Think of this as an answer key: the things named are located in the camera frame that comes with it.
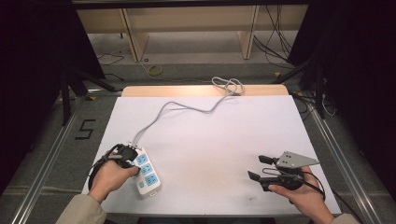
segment floor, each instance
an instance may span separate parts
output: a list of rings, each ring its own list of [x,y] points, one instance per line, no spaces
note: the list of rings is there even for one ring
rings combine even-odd
[[[266,43],[270,32],[259,32],[258,39]],[[290,44],[296,32],[285,32]],[[289,71],[289,64],[277,57],[267,56],[253,46],[249,60],[242,59],[241,50],[235,32],[207,32],[207,33],[160,33],[151,34],[142,63],[135,63],[129,51],[126,38],[119,34],[90,35],[92,46],[107,74],[107,82],[117,87],[128,85],[172,85],[178,79],[189,78],[177,84],[197,84],[196,79],[209,80],[213,76],[238,77],[246,83],[269,83],[276,79],[276,73],[285,74]],[[283,50],[278,39],[273,38],[268,45],[279,54]],[[152,65],[163,67],[163,73],[157,80],[150,78],[143,66],[148,69]],[[298,90],[299,77],[288,80],[285,84],[290,91]],[[37,174],[47,156],[54,148],[59,148],[56,159],[49,165],[49,174],[44,179],[43,188],[38,191],[37,198],[29,206],[27,223],[53,223],[62,213],[73,195],[80,193],[85,172],[66,172],[87,170],[92,164],[95,150],[100,144],[108,118],[112,111],[117,94],[101,91],[97,86],[87,82],[91,90],[87,99],[75,99],[75,119],[69,127],[62,127],[62,102],[54,104],[53,111],[48,117],[35,142],[35,150],[28,154],[20,170],[15,174],[5,193],[0,198],[0,223],[9,223],[17,215],[18,208],[32,189]],[[329,179],[331,187],[355,209],[361,218],[379,216],[382,223],[393,223],[396,220],[396,204],[386,189],[378,181],[370,165],[359,153],[348,127],[339,115],[326,115],[323,121],[316,118],[312,107],[305,109],[306,104],[296,100],[296,106],[301,111],[305,128],[318,153],[323,170]],[[78,141],[76,137],[83,133],[79,131],[85,119],[95,119],[87,123],[87,128],[94,132],[89,140]],[[333,139],[326,138],[325,133],[331,133]],[[363,195],[367,196],[374,212],[362,208],[366,203],[359,202],[361,194],[351,190],[348,174],[344,174],[334,159],[333,145],[340,147],[348,164],[353,167],[353,175],[362,187]],[[349,210],[340,203],[342,211]],[[135,223],[137,217],[110,214],[109,219],[118,223]],[[276,223],[307,223],[306,217],[277,217]]]

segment white cable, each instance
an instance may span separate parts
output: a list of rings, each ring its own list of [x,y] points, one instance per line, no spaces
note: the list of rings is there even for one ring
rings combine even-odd
[[[334,109],[334,111],[333,111],[332,113],[330,113],[330,112],[326,109],[326,106],[324,105],[324,98],[326,98],[326,95],[325,95],[325,94],[322,95],[322,105],[323,105],[324,111],[326,111],[326,113],[327,113],[328,115],[334,116],[334,115],[335,115],[335,112],[336,112],[337,110]]]
[[[225,82],[223,85],[224,86],[220,86],[219,82]],[[160,111],[157,114],[157,117],[154,119],[154,121],[152,121],[148,126],[146,126],[145,128],[143,128],[142,130],[140,130],[135,136],[134,136],[134,140],[133,140],[133,144],[137,145],[137,142],[140,140],[142,134],[144,134],[144,132],[151,127],[155,122],[157,122],[157,120],[161,117],[161,114],[163,112],[163,110],[166,108],[167,105],[170,104],[174,104],[174,105],[179,105],[180,108],[174,108],[172,110],[178,110],[178,109],[190,109],[190,110],[195,110],[204,114],[210,114],[213,111],[215,111],[215,109],[218,107],[218,105],[227,97],[238,94],[241,95],[242,93],[244,93],[245,91],[245,87],[244,85],[236,78],[231,78],[229,80],[220,78],[220,77],[212,77],[212,83],[213,85],[215,85],[216,87],[222,88],[224,90],[226,90],[228,92],[227,95],[223,96],[222,98],[220,98],[211,109],[209,110],[203,110],[203,109],[199,109],[199,108],[195,108],[192,106],[188,106],[188,105],[183,105],[180,104],[178,102],[174,102],[174,101],[170,101],[167,102],[166,104],[163,105],[163,107],[160,109]]]

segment white power strip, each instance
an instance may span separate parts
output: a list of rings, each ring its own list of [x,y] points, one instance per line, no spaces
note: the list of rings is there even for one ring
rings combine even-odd
[[[141,168],[139,174],[135,176],[134,182],[142,196],[153,197],[157,194],[157,190],[160,189],[161,181],[155,172],[146,150],[143,147],[139,149],[136,151],[138,154],[136,159],[132,162],[132,165]]]

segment white table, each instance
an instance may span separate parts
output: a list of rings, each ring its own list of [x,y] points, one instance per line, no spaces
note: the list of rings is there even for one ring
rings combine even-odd
[[[132,141],[166,102],[174,100],[208,109],[219,98],[121,97],[116,102],[95,160],[114,145]],[[262,168],[272,167],[260,163],[259,155],[273,158],[291,151],[317,158],[297,108],[288,95],[231,97],[212,114],[166,110],[138,145],[147,150],[163,186],[156,196],[142,199],[134,179],[130,178],[103,202],[102,206],[109,213],[161,217],[299,215],[286,198],[262,191],[257,182],[248,178],[248,171],[262,174]],[[311,169],[326,189],[326,204],[332,213],[339,214],[320,165]]]

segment hand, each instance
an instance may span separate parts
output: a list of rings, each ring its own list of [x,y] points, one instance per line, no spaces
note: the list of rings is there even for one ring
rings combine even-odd
[[[88,195],[102,203],[111,191],[119,189],[129,177],[136,175],[138,172],[139,168],[137,166],[124,169],[113,160],[107,161],[93,179]]]
[[[312,173],[311,169],[307,166],[301,169],[303,172]],[[312,175],[304,174],[304,180],[318,187],[318,181]],[[307,185],[302,185],[296,190],[289,190],[282,186],[271,185],[269,190],[288,198],[301,213],[310,217],[317,224],[328,224],[334,220],[334,216],[323,202],[322,195]]]

